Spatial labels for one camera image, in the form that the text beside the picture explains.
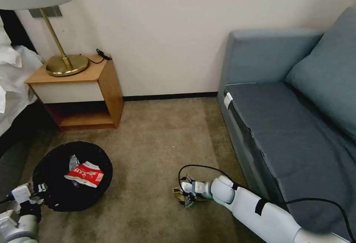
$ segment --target black trash can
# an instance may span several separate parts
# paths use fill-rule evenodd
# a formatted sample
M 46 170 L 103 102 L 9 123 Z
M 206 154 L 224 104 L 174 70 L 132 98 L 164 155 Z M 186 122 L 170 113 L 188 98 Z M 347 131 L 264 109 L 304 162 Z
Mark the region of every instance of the black trash can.
M 69 162 L 75 155 L 80 164 L 88 161 L 104 173 L 97 188 L 66 179 Z M 82 211 L 94 205 L 108 189 L 112 179 L 112 164 L 99 146 L 88 142 L 70 142 L 51 150 L 36 166 L 34 187 L 44 183 L 47 190 L 44 204 L 54 211 Z

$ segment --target red snack bag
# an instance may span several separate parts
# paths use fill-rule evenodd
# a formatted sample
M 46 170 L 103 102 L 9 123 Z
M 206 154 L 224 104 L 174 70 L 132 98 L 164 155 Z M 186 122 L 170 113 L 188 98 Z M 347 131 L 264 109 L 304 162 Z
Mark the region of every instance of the red snack bag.
M 98 166 L 86 161 L 83 164 L 79 164 L 64 177 L 90 187 L 98 187 L 103 176 L 104 174 Z

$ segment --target floor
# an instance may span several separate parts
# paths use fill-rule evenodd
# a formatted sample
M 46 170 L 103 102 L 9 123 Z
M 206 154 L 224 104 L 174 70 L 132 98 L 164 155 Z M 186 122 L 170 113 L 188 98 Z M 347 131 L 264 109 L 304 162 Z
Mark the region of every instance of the floor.
M 219 167 L 245 184 L 216 98 L 126 102 L 117 130 L 42 131 L 30 148 L 23 180 L 47 152 L 70 141 L 104 149 L 113 180 L 83 212 L 44 206 L 40 242 L 261 242 L 217 203 L 186 209 L 172 194 L 178 170 L 189 163 Z M 185 173 L 201 181 L 217 176 L 200 168 Z

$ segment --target baseboard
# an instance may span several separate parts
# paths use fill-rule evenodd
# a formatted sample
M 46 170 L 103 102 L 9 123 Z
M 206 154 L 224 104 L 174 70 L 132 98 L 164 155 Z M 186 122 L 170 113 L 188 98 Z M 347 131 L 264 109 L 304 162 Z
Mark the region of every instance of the baseboard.
M 218 92 L 205 92 L 205 93 L 183 93 L 171 95 L 147 95 L 147 96 L 124 96 L 124 101 L 141 101 L 141 100 L 163 100 L 163 99 L 180 99 L 180 98 L 202 98 L 202 97 L 215 97 Z

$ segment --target black tape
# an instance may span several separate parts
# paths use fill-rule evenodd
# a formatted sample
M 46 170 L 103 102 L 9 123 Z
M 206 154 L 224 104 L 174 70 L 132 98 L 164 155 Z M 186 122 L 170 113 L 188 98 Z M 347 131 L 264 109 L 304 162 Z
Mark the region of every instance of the black tape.
M 237 190 L 240 185 L 238 183 L 233 183 L 233 190 Z
M 257 213 L 259 216 L 262 216 L 262 210 L 264 208 L 264 206 L 266 205 L 268 201 L 265 200 L 264 198 L 260 199 L 257 202 L 256 208 L 255 208 L 255 213 Z

